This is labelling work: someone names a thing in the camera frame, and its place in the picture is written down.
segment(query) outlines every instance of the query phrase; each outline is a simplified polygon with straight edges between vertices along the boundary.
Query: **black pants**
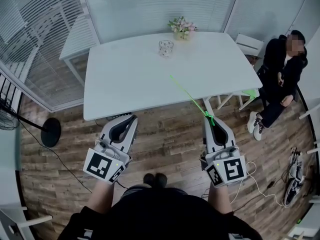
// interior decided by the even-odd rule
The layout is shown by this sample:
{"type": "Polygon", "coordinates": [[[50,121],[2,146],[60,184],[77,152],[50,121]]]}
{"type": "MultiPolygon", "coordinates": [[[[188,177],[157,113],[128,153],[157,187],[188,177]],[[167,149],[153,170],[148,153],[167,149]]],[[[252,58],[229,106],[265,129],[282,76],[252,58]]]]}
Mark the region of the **black pants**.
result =
{"type": "Polygon", "coordinates": [[[269,102],[269,105],[260,112],[262,116],[262,124],[264,127],[269,128],[281,115],[286,107],[282,106],[280,102],[286,97],[283,87],[278,85],[278,76],[270,77],[264,74],[258,76],[263,84],[259,90],[260,97],[269,102]]]}

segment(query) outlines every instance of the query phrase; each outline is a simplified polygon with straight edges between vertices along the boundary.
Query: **fan base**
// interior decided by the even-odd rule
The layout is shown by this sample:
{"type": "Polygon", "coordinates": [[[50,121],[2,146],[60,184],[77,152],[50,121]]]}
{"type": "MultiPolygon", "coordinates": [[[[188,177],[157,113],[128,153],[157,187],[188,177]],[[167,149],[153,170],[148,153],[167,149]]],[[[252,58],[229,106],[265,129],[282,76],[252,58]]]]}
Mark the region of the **fan base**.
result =
{"type": "Polygon", "coordinates": [[[43,145],[48,148],[54,147],[61,136],[61,125],[58,119],[56,118],[48,118],[44,124],[43,128],[47,129],[48,132],[41,131],[41,140],[43,145]]]}

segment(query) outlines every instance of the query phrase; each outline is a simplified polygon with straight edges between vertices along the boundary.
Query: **white sneaker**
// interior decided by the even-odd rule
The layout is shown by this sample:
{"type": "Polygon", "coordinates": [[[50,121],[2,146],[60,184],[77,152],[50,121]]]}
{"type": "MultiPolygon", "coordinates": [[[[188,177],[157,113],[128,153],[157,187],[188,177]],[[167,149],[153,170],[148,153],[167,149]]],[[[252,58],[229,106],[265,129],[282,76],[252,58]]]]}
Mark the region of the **white sneaker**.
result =
{"type": "Polygon", "coordinates": [[[262,124],[257,123],[254,127],[253,136],[257,141],[261,141],[262,131],[265,127],[262,124]]]}
{"type": "Polygon", "coordinates": [[[248,123],[246,124],[249,133],[253,133],[255,126],[261,121],[260,118],[257,117],[258,112],[251,112],[248,123]]]}

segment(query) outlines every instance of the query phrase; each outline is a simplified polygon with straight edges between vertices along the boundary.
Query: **flower pot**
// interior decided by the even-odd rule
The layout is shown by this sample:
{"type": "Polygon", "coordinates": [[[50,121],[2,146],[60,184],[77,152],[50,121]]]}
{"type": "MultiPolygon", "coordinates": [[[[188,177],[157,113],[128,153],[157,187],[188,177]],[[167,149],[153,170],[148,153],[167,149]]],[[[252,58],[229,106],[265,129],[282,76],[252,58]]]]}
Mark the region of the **flower pot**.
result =
{"type": "Polygon", "coordinates": [[[190,35],[189,34],[185,34],[184,32],[174,32],[173,33],[174,39],[175,40],[180,40],[180,41],[188,41],[190,40],[190,35]]]}

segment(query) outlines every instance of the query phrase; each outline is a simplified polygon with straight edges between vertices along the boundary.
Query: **green line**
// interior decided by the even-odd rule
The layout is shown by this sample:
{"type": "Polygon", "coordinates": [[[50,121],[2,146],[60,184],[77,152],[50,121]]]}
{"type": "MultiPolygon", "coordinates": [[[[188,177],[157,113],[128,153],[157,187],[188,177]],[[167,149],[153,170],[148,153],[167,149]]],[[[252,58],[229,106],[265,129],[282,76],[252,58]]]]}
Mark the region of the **green line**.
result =
{"type": "Polygon", "coordinates": [[[201,110],[201,112],[204,114],[205,117],[209,117],[211,119],[211,123],[213,126],[215,126],[215,122],[214,122],[214,116],[209,114],[208,111],[204,112],[204,110],[199,106],[199,104],[194,100],[194,98],[192,98],[192,96],[189,94],[189,92],[187,92],[178,82],[177,80],[170,75],[171,79],[175,82],[175,84],[181,89],[183,90],[186,94],[188,94],[188,96],[190,97],[190,99],[194,102],[194,104],[196,104],[196,106],[201,110]]]}

